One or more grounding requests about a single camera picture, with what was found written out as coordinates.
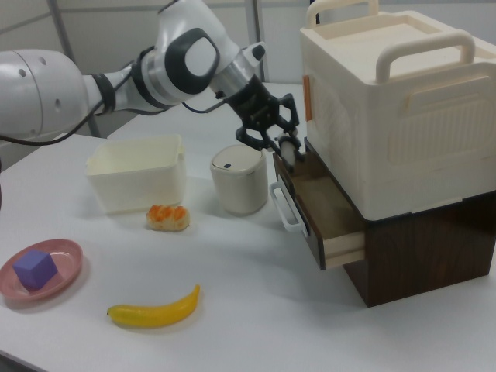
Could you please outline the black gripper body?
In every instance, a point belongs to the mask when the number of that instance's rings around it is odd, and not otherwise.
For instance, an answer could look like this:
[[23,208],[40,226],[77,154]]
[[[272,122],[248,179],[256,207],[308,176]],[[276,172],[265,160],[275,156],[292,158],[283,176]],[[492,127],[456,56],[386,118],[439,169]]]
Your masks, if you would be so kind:
[[247,129],[267,130],[277,124],[279,101],[256,75],[240,91],[226,98],[226,103]]

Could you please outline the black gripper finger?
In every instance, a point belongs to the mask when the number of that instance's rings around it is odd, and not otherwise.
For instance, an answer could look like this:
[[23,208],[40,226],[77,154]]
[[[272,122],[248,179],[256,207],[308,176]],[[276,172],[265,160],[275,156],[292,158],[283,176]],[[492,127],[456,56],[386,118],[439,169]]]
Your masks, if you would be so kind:
[[301,141],[298,138],[299,117],[292,94],[286,94],[279,100],[280,106],[289,111],[289,118],[279,116],[278,124],[282,132],[277,137],[281,149],[281,159],[284,161],[303,161],[300,152]]
[[247,128],[242,126],[236,130],[236,139],[257,150],[261,151],[263,149],[270,150],[272,152],[275,152],[278,156],[281,156],[281,149],[280,147],[269,137],[267,130],[270,129],[270,126],[261,126],[257,127],[255,129],[251,129],[254,132],[257,132],[260,134],[260,138],[255,138],[251,136],[247,132]]

